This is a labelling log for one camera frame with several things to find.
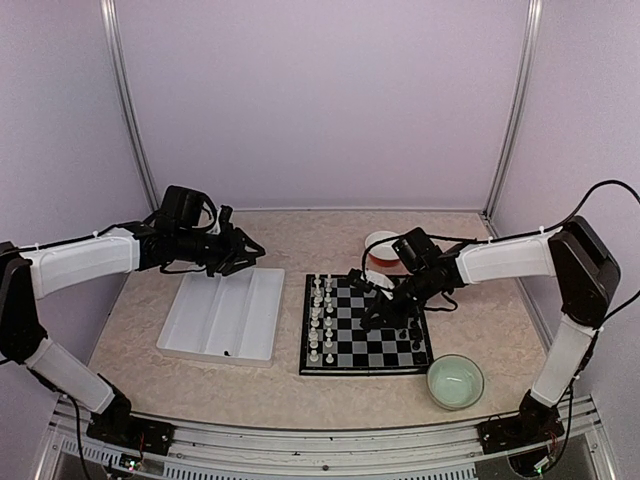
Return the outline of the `white plastic compartment tray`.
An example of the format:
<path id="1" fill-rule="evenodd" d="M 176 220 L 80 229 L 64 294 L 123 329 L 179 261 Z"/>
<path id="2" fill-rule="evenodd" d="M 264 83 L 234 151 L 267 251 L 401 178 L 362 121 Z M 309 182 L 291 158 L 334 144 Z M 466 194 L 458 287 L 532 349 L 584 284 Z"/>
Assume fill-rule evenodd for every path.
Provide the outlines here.
<path id="1" fill-rule="evenodd" d="M 249 268 L 215 278 L 186 274 L 156 347 L 180 359 L 271 367 L 284 279 L 281 268 Z"/>

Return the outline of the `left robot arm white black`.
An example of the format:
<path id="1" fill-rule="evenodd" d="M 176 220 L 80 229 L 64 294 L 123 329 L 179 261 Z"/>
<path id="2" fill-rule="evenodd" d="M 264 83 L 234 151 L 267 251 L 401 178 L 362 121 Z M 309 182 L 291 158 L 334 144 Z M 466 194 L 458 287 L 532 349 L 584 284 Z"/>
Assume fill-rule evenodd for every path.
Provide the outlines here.
<path id="1" fill-rule="evenodd" d="M 127 275 L 157 270 L 227 277 L 253 267 L 263 246 L 233 224 L 232 208 L 204 192 L 170 185 L 144 220 L 112 224 L 44 245 L 1 245 L 1 358 L 84 406 L 121 445 L 140 424 L 131 402 L 87 366 Z"/>

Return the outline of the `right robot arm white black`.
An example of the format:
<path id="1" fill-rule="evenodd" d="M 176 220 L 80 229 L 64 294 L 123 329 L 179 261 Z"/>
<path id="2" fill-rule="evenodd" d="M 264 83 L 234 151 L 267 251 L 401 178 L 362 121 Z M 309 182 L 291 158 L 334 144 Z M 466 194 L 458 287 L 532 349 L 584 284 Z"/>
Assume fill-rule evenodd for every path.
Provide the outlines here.
<path id="1" fill-rule="evenodd" d="M 594 215 L 591 221 L 598 223 L 595 228 L 604 229 L 601 235 L 611 242 L 609 248 L 639 248 L 639 214 L 630 207 L 620 192 L 600 192 L 594 195 L 593 205 L 586 210 Z M 419 211 L 364 211 L 343 212 L 345 218 L 351 218 L 349 231 L 353 238 L 349 240 L 349 255 L 352 261 L 360 263 L 356 246 L 364 248 L 364 239 L 370 232 L 377 230 L 410 230 L 415 226 L 424 226 L 443 231 L 441 235 L 486 236 L 481 233 L 479 216 L 458 212 L 419 212 Z M 620 284 L 614 304 L 624 303 L 631 291 L 639 289 L 639 267 L 637 258 L 631 254 L 626 261 L 623 281 Z M 461 411 L 447 411 L 429 400 L 426 387 L 419 388 L 419 382 L 402 380 L 408 387 L 408 393 L 391 394 L 389 408 L 399 408 L 400 413 L 383 413 L 386 407 L 382 400 L 383 390 L 391 388 L 391 380 L 383 380 L 382 387 L 372 387 L 374 420 L 371 426 L 410 426 L 414 424 L 435 424 L 457 422 L 480 418 L 489 414 L 503 413 L 517 407 L 521 390 L 529 388 L 529 380 L 535 376 L 534 367 L 542 366 L 543 340 L 534 339 L 534 326 L 540 338 L 549 333 L 556 334 L 559 323 L 560 294 L 554 281 L 543 277 L 530 277 L 521 280 L 496 280 L 484 286 L 470 287 L 457 297 L 461 310 L 451 314 L 437 314 L 440 326 L 433 329 L 434 336 L 440 335 L 443 348 L 451 351 L 470 353 L 486 369 L 487 390 L 475 406 Z M 577 382 L 579 394 L 593 394 L 598 410 L 604 418 L 607 428 L 639 429 L 639 427 L 620 427 L 629 419 L 633 425 L 639 425 L 639 299 L 624 311 L 618 312 L 608 324 L 610 330 L 601 337 L 599 350 L 595 352 L 590 366 Z"/>

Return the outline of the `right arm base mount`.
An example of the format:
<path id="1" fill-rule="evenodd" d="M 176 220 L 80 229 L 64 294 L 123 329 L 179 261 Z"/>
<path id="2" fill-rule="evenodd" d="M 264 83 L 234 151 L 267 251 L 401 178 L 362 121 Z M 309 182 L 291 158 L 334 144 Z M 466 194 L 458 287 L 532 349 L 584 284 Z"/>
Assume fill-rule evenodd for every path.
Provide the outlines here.
<path id="1" fill-rule="evenodd" d="M 492 418 L 479 423 L 476 429 L 485 455 L 545 442 L 565 433 L 558 410 L 546 407 Z"/>

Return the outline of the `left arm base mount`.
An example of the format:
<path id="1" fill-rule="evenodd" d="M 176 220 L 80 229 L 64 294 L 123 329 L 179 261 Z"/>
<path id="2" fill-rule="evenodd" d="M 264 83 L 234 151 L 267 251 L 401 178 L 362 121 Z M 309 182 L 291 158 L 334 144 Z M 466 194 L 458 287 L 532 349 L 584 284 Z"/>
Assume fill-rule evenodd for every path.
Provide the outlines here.
<path id="1" fill-rule="evenodd" d="M 175 433 L 171 423 L 133 416 L 126 409 L 92 413 L 87 435 L 142 454 L 167 456 Z"/>

